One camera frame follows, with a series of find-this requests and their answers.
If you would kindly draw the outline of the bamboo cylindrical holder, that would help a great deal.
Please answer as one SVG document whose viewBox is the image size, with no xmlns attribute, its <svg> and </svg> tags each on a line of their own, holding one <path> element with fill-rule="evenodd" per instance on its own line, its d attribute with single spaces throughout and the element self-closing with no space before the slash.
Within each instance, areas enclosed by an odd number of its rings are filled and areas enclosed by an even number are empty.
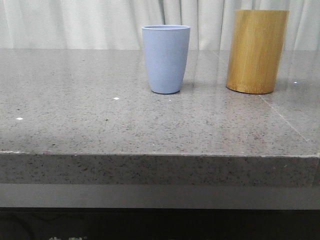
<svg viewBox="0 0 320 240">
<path fill-rule="evenodd" d="M 274 91 L 289 11 L 238 9 L 226 86 L 246 94 Z"/>
</svg>

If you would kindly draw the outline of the white curtain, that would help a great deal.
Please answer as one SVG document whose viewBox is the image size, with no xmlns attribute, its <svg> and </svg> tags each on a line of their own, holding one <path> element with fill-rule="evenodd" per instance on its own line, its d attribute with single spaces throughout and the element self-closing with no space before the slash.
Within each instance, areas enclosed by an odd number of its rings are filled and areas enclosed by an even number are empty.
<svg viewBox="0 0 320 240">
<path fill-rule="evenodd" d="M 228 50 L 236 10 L 287 10 L 284 48 L 320 48 L 317 0 L 3 0 L 0 46 L 138 50 L 143 26 L 187 25 L 192 50 Z"/>
</svg>

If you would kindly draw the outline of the blue plastic cup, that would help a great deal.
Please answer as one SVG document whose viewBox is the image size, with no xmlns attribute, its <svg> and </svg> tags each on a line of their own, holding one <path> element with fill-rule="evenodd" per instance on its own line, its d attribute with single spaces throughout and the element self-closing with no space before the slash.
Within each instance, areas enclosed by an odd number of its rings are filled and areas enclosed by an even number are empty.
<svg viewBox="0 0 320 240">
<path fill-rule="evenodd" d="M 157 94 L 181 90 L 186 70 L 191 27 L 147 25 L 142 27 L 145 66 L 150 89 Z"/>
</svg>

